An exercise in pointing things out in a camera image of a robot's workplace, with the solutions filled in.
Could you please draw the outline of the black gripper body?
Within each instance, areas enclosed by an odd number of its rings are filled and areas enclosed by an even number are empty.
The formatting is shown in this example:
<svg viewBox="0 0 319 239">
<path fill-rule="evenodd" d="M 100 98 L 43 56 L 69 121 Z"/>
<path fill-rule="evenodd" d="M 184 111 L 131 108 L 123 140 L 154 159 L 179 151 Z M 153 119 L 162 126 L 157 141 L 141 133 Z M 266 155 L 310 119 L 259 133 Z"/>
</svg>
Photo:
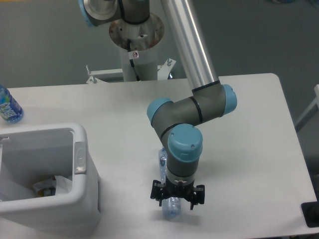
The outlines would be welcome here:
<svg viewBox="0 0 319 239">
<path fill-rule="evenodd" d="M 194 194 L 193 186 L 194 181 L 192 181 L 188 185 L 184 185 L 183 183 L 178 183 L 177 185 L 175 185 L 168 179 L 166 179 L 163 192 L 164 199 L 168 199 L 170 197 L 177 197 L 184 198 L 187 201 L 191 201 Z"/>
</svg>

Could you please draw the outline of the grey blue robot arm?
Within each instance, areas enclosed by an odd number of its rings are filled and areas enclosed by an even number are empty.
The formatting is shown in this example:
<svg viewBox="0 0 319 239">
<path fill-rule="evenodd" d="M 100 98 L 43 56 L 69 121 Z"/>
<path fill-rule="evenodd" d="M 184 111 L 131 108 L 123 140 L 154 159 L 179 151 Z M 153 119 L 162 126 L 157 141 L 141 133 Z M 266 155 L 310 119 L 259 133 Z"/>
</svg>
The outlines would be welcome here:
<svg viewBox="0 0 319 239">
<path fill-rule="evenodd" d="M 81 0 L 89 26 L 108 23 L 109 35 L 120 53 L 126 82 L 157 78 L 155 49 L 164 25 L 147 0 Z M 233 89 L 219 81 L 206 51 L 190 0 L 164 0 L 162 6 L 173 32 L 192 95 L 178 102 L 154 100 L 147 108 L 151 126 L 167 152 L 165 181 L 152 183 L 151 198 L 161 203 L 182 198 L 192 206 L 204 204 L 204 185 L 194 185 L 203 137 L 197 126 L 222 117 L 237 107 Z"/>
</svg>

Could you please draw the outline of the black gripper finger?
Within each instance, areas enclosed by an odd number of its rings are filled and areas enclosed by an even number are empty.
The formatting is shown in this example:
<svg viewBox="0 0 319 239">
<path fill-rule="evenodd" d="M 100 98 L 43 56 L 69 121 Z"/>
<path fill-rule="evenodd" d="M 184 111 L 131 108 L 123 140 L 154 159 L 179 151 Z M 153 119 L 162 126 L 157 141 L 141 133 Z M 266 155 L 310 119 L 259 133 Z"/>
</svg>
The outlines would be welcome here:
<svg viewBox="0 0 319 239">
<path fill-rule="evenodd" d="M 158 201 L 159 206 L 161 207 L 163 200 L 167 199 L 166 184 L 161 183 L 159 180 L 154 180 L 152 182 L 150 198 Z"/>
<path fill-rule="evenodd" d="M 205 202 L 205 186 L 197 185 L 193 187 L 187 196 L 187 201 L 190 202 L 190 209 L 193 210 L 194 206 Z"/>
</svg>

